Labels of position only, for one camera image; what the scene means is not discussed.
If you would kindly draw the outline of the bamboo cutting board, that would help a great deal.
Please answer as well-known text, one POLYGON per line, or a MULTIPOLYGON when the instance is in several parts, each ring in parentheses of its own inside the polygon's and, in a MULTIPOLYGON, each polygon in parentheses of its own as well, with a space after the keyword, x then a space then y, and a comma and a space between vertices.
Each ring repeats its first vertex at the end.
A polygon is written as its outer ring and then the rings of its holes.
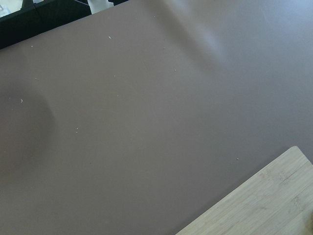
POLYGON ((293 146, 178 232, 311 235, 313 165, 293 146))

